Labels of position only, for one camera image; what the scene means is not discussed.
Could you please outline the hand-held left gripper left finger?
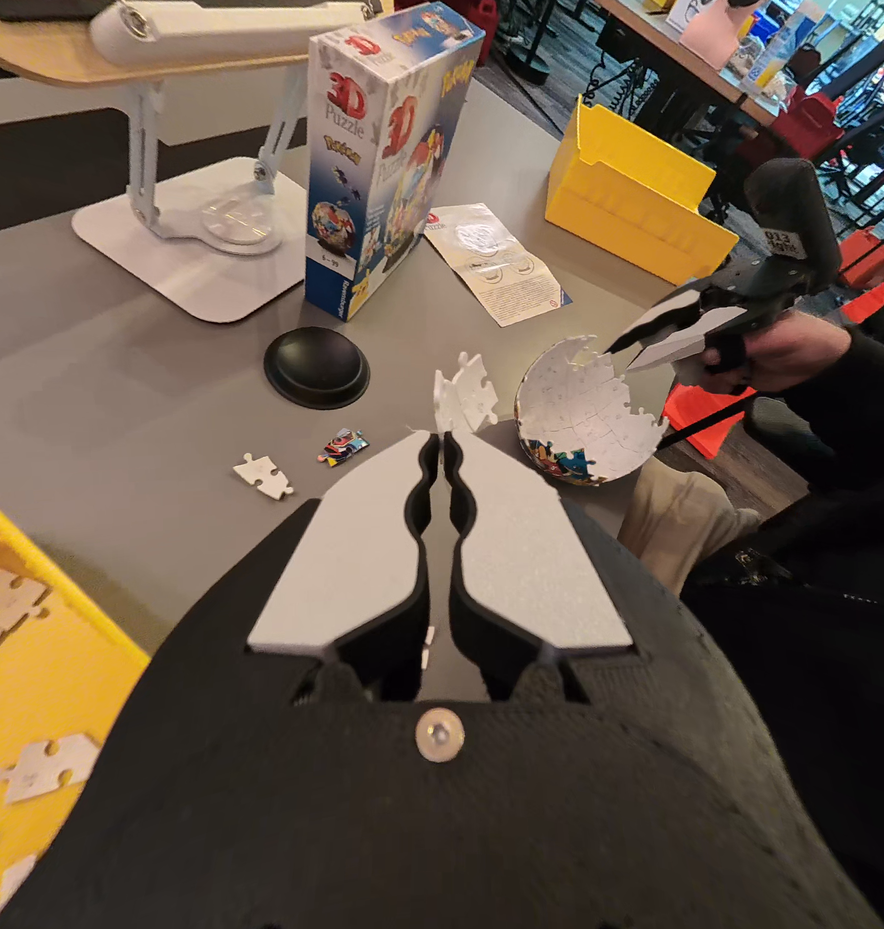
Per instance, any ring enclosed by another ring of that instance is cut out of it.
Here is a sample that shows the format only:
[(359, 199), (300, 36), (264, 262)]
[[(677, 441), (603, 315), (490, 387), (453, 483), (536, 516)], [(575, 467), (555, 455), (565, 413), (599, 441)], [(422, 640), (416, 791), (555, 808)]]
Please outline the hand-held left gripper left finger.
[(251, 629), (253, 652), (324, 659), (417, 589), (420, 531), (405, 506), (437, 461), (438, 436), (413, 432), (324, 495)]

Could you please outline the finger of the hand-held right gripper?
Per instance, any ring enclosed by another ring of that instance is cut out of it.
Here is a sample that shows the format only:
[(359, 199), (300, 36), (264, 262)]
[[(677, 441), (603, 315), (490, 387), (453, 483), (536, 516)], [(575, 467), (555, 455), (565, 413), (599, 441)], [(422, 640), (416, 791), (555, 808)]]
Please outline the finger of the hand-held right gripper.
[(705, 338), (714, 330), (747, 312), (731, 306), (701, 311), (697, 305), (668, 308), (653, 315), (646, 313), (625, 335), (643, 346), (642, 351), (627, 366), (628, 373), (653, 369), (665, 363), (679, 361), (704, 351)]
[(630, 325), (604, 351), (615, 355), (639, 343), (642, 354), (649, 353), (651, 345), (660, 345), (657, 356), (683, 356), (687, 347), (694, 348), (697, 335), (683, 336), (703, 314), (702, 289), (678, 289), (670, 296), (649, 308), (645, 314)]

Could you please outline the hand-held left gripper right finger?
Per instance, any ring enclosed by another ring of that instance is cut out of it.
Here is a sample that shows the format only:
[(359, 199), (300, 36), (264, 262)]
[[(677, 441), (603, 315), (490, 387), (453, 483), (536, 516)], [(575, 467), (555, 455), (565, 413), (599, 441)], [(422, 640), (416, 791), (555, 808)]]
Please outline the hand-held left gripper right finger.
[(551, 485), (462, 429), (444, 436), (444, 466), (458, 533), (450, 628), (468, 659), (567, 660), (633, 648)]

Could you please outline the half-built puzzle ball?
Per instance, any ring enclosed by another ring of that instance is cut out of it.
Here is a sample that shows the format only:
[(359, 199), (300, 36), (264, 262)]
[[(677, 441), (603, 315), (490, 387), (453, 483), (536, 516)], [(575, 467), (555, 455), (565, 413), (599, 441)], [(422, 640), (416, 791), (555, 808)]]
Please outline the half-built puzzle ball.
[(669, 426), (666, 416), (631, 407), (625, 378), (591, 334), (554, 344), (530, 365), (514, 417), (532, 466), (575, 486), (598, 486), (639, 470)]

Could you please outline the person's right forearm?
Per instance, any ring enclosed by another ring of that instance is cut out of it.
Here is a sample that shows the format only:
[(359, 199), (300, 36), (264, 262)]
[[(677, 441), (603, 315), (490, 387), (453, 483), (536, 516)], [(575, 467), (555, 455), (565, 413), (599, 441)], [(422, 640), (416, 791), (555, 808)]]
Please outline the person's right forearm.
[(813, 491), (780, 517), (840, 512), (884, 522), (884, 345), (853, 327), (852, 346), (817, 377), (781, 393), (788, 409), (834, 454), (833, 486)]

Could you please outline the colourful puzzle piece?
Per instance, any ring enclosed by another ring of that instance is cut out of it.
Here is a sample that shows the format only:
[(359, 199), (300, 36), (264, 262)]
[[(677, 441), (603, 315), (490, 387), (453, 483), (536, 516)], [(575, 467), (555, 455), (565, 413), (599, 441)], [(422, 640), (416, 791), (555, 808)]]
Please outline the colourful puzzle piece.
[(329, 467), (347, 462), (357, 453), (369, 447), (369, 441), (361, 430), (341, 429), (324, 448), (317, 461)]

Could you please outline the white puzzle piece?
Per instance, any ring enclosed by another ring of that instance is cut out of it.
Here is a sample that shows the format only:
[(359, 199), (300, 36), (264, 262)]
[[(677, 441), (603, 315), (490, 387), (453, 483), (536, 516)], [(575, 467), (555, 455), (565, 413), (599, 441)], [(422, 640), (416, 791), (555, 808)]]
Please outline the white puzzle piece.
[(233, 471), (243, 482), (274, 501), (295, 494), (287, 476), (269, 456), (255, 458), (247, 452), (242, 463), (233, 466)]

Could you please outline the black dome ball stand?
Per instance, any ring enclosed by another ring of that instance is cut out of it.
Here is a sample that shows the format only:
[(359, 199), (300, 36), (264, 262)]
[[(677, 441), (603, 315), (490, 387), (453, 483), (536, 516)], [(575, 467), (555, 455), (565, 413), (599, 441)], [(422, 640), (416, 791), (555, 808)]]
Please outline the black dome ball stand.
[(262, 369), (283, 399), (316, 411), (352, 405), (370, 382), (370, 367), (358, 346), (337, 331), (315, 326), (275, 338), (265, 350)]

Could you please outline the puzzle box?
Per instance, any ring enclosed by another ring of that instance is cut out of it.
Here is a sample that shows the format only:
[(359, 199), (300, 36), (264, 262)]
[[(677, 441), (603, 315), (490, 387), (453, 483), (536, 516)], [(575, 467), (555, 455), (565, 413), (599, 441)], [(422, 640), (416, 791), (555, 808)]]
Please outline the puzzle box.
[(430, 2), (310, 40), (305, 298), (352, 319), (421, 238), (484, 32)]

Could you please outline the person's right hand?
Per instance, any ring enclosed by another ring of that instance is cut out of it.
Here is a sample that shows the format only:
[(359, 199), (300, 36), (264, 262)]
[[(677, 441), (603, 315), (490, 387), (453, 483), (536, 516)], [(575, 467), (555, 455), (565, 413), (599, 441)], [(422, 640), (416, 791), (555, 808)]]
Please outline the person's right hand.
[(738, 368), (713, 372), (722, 365), (708, 347), (692, 373), (694, 384), (708, 393), (735, 396), (745, 389), (781, 393), (817, 377), (849, 350), (849, 330), (798, 310), (787, 310), (772, 325), (742, 335), (746, 358)]

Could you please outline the orange cone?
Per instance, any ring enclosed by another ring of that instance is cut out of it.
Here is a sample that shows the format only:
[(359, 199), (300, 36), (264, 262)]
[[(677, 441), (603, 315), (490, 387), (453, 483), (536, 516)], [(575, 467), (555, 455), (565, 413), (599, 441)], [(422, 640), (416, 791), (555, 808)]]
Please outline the orange cone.
[(884, 307), (884, 282), (854, 297), (840, 308), (842, 317), (861, 324)]
[(741, 421), (754, 389), (737, 396), (706, 392), (701, 387), (676, 385), (671, 389), (663, 409), (672, 444), (687, 441), (707, 460), (715, 459), (733, 427)]

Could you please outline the red bin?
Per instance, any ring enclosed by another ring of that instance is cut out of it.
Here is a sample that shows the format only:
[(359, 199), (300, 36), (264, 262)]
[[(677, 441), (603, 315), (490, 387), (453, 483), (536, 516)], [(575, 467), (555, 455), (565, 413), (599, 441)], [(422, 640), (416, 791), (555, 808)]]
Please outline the red bin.
[(873, 226), (857, 229), (839, 243), (838, 283), (866, 292), (884, 283), (884, 236)]

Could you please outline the red chair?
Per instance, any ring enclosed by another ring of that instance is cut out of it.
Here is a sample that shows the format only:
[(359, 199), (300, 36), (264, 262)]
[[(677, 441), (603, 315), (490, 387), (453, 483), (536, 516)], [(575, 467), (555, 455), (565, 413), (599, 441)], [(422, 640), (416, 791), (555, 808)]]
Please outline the red chair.
[(796, 94), (787, 110), (768, 126), (768, 132), (797, 157), (815, 163), (843, 137), (844, 130), (836, 118), (844, 96), (830, 97), (825, 92)]

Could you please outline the empty yellow bin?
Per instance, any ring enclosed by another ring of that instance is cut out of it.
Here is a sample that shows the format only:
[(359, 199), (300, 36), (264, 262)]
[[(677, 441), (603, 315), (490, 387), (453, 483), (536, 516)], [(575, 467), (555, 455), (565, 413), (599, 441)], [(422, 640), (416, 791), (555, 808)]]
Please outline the empty yellow bin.
[(714, 273), (739, 236), (700, 215), (715, 171), (582, 96), (549, 172), (545, 218), (678, 287)]

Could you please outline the person's beige trouser leg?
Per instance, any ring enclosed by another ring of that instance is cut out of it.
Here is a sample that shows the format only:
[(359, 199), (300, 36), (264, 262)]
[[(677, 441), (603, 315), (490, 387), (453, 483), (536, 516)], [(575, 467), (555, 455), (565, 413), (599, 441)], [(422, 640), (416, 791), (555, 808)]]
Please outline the person's beige trouser leg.
[(761, 523), (756, 510), (736, 507), (713, 479), (653, 457), (639, 473), (617, 540), (680, 596), (697, 564)]

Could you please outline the instruction leaflet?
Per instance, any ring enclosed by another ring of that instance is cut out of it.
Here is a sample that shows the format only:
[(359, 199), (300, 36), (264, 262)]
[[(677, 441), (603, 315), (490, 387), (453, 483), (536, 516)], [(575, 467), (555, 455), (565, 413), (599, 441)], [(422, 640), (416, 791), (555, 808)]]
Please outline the instruction leaflet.
[(501, 328), (572, 303), (548, 266), (483, 203), (436, 206), (424, 236)]

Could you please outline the pink bag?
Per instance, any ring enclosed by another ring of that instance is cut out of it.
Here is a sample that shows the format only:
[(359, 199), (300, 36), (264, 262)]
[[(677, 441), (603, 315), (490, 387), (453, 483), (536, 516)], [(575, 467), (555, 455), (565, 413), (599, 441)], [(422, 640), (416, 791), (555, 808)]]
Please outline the pink bag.
[(686, 23), (680, 44), (716, 72), (725, 69), (736, 52), (739, 33), (758, 6), (757, 1), (712, 1)]

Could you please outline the wooden work table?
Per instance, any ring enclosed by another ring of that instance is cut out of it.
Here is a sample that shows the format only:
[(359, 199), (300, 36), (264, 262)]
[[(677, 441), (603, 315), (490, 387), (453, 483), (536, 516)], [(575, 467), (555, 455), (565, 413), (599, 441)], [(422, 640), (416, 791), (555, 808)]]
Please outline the wooden work table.
[(642, 2), (598, 1), (608, 16), (617, 18), (629, 30), (642, 37), (655, 50), (651, 56), (668, 64), (663, 69), (690, 75), (682, 87), (702, 85), (720, 102), (737, 106), (760, 125), (769, 126), (780, 111), (777, 101), (761, 93), (746, 93), (738, 79), (728, 71), (718, 72), (680, 43), (680, 34), (667, 24), (665, 17), (647, 11)]

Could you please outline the white folding stand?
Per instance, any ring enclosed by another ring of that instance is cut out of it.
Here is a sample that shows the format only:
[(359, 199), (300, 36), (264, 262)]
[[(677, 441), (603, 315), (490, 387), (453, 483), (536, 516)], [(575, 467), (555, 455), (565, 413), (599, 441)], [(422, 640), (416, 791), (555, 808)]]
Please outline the white folding stand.
[[(197, 2), (115, 2), (95, 16), (95, 49), (119, 66), (153, 77), (130, 86), (129, 181), (124, 197), (79, 209), (76, 235), (191, 317), (231, 323), (254, 313), (304, 278), (302, 188), (279, 168), (307, 94), (309, 40), (359, 27), (381, 2), (312, 6), (207, 7)], [(254, 160), (231, 158), (157, 181), (160, 69), (172, 64), (300, 57)]]

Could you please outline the wooden board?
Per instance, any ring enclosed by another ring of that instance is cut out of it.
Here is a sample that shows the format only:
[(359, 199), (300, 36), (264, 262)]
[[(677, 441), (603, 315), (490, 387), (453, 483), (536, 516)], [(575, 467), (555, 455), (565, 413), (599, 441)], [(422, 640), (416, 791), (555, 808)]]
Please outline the wooden board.
[(308, 55), (241, 57), (208, 63), (167, 65), (112, 64), (95, 49), (85, 23), (76, 21), (7, 22), (0, 19), (0, 68), (53, 87), (94, 89), (156, 83), (169, 77), (210, 75), (307, 63)]

